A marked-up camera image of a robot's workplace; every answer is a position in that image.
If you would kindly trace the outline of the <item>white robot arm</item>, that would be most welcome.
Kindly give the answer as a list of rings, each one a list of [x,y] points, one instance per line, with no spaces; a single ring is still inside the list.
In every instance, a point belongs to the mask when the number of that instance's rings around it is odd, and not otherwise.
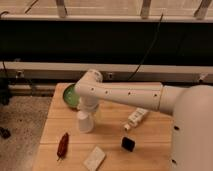
[[[90,69],[75,92],[82,109],[103,99],[171,115],[170,171],[213,171],[213,86],[105,83],[99,71]]]

